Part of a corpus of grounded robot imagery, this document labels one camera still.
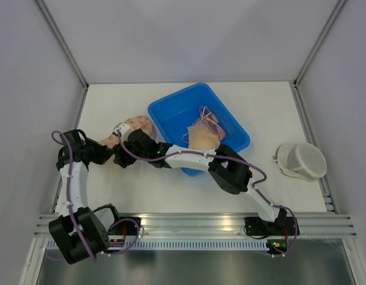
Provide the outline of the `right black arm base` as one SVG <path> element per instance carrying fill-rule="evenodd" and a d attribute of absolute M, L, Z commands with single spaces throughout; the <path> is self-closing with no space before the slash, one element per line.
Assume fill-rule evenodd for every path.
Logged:
<path fill-rule="evenodd" d="M 259 217 L 244 218 L 244 232 L 247 236 L 253 238 L 268 238 L 270 236 L 295 236 L 299 235 L 300 230 L 295 225 L 292 217 L 286 217 L 283 220 L 268 222 Z"/>

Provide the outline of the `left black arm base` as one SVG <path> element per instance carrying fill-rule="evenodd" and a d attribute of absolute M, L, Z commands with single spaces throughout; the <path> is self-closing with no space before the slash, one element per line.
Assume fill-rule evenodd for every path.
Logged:
<path fill-rule="evenodd" d="M 119 220 L 116 220 L 108 229 L 109 235 L 116 235 L 116 236 L 135 236 L 138 232 L 137 227 L 135 224 L 141 228 L 141 221 L 140 217 L 123 217 Z"/>

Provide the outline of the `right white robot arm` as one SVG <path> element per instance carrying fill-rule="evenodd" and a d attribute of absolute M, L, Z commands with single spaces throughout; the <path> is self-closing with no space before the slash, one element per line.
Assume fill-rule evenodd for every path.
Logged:
<path fill-rule="evenodd" d="M 265 230 L 276 235 L 285 227 L 287 208 L 276 205 L 258 189 L 267 175 L 257 166 L 248 163 L 232 148 L 221 144 L 216 149 L 195 150 L 167 142 L 155 142 L 141 129 L 125 123 L 113 131 L 119 144 L 114 147 L 114 162 L 126 168 L 137 160 L 158 169 L 192 168 L 209 173 L 217 185 L 233 195 L 244 193 L 251 201 Z"/>

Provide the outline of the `floral mesh laundry bag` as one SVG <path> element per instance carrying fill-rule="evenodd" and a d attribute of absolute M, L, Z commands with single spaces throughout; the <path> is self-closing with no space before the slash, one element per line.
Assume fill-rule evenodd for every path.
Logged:
<path fill-rule="evenodd" d="M 111 135 L 99 141 L 114 154 L 146 156 L 156 150 L 156 130 L 151 119 L 145 115 L 133 116 L 115 126 Z"/>

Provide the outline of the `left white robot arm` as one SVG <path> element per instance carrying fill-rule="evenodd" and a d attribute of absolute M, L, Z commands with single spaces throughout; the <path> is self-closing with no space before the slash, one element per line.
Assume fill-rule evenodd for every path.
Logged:
<path fill-rule="evenodd" d="M 65 196 L 58 217 L 49 223 L 49 232 L 67 263 L 96 260 L 98 253 L 109 248 L 109 235 L 121 231 L 122 220 L 111 214 L 101 222 L 88 206 L 88 167 L 91 163 L 105 164 L 113 150 L 88 138 L 80 129 L 53 131 L 52 139 L 62 146 L 56 168 Z"/>

